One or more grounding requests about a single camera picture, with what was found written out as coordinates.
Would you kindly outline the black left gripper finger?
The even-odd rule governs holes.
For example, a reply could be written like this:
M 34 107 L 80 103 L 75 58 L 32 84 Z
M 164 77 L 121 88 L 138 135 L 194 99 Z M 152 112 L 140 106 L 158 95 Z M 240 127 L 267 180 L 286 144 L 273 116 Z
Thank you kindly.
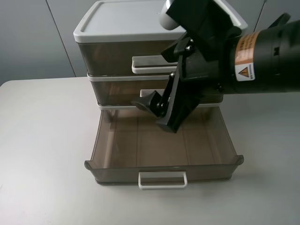
M 169 80 L 163 94 L 154 90 L 150 94 L 134 98 L 131 103 L 142 111 L 148 111 L 156 117 L 177 117 L 177 106 L 175 103 L 176 89 L 178 86 L 178 71 L 170 73 Z

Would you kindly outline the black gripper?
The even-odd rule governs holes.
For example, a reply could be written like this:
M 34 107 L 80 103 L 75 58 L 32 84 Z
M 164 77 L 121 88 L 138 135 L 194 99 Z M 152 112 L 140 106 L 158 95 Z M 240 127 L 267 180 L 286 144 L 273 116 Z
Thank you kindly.
M 185 33 L 165 50 L 166 61 L 178 64 L 168 106 L 157 124 L 176 133 L 199 105 L 203 84 L 219 79 L 226 42 L 241 34 L 241 23 L 224 0 L 174 0 L 166 14 Z

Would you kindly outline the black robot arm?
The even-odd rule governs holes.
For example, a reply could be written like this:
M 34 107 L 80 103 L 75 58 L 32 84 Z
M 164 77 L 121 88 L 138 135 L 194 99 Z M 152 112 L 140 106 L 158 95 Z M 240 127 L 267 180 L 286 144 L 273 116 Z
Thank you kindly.
M 185 33 L 162 51 L 177 63 L 163 92 L 133 100 L 167 132 L 212 96 L 300 90 L 300 23 L 282 14 L 267 29 L 242 34 L 243 18 L 225 0 L 168 0 L 161 25 Z

